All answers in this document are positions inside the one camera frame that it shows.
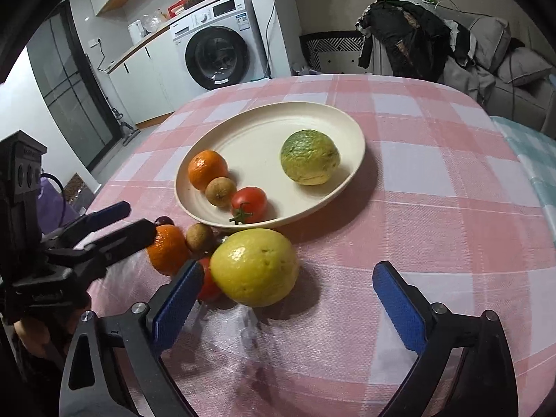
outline washing machine door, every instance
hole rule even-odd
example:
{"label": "washing machine door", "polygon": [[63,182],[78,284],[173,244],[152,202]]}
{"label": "washing machine door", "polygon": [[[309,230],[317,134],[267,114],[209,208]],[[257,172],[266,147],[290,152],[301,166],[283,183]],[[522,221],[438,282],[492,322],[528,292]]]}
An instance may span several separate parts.
{"label": "washing machine door", "polygon": [[185,63],[199,85],[208,90],[218,89],[241,82],[249,65],[249,52],[238,32],[213,26],[190,39]]}

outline cherry tomato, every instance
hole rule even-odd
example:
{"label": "cherry tomato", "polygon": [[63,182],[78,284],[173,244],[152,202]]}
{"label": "cherry tomato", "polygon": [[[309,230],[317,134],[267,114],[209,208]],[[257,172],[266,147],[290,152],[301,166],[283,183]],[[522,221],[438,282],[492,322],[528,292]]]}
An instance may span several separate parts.
{"label": "cherry tomato", "polygon": [[215,281],[212,279],[212,274],[210,274],[210,258],[203,257],[198,260],[205,270],[205,282],[203,283],[202,289],[197,295],[197,299],[201,301],[212,301],[220,296],[222,291],[218,288]]}
{"label": "cherry tomato", "polygon": [[232,197],[232,215],[230,221],[236,224],[250,224],[261,221],[266,211],[266,194],[257,187],[240,189]]}

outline screw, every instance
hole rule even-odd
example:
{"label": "screw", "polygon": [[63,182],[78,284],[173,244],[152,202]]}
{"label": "screw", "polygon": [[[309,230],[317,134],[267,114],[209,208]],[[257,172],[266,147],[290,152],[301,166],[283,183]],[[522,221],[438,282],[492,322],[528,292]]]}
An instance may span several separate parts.
{"label": "screw", "polygon": [[442,315],[443,313],[448,312],[448,308],[441,302],[435,302],[433,303],[433,312]]}
{"label": "screw", "polygon": [[94,312],[87,310],[81,314],[81,321],[89,321],[95,315]]}
{"label": "screw", "polygon": [[498,321],[498,315],[496,314],[496,312],[494,310],[487,310],[485,312],[485,317],[487,320],[490,321]]}
{"label": "screw", "polygon": [[131,306],[131,311],[133,313],[141,313],[147,308],[147,305],[144,302],[136,302]]}

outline washing machine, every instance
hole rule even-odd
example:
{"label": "washing machine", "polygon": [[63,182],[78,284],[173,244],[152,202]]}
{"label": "washing machine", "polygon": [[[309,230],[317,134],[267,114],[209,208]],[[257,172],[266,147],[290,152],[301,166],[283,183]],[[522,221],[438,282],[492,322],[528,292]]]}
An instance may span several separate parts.
{"label": "washing machine", "polygon": [[188,93],[198,95],[268,76],[251,0],[219,0],[173,23],[170,31]]}

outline label sticker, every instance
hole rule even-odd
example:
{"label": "label sticker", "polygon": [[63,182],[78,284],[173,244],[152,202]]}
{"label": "label sticker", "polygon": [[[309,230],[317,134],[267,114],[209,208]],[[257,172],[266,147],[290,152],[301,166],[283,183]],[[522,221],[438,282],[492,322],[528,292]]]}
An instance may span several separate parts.
{"label": "label sticker", "polygon": [[240,27],[240,31],[248,30],[251,28],[251,24],[249,23],[249,18],[247,17],[247,13],[236,15],[236,20],[238,26]]}

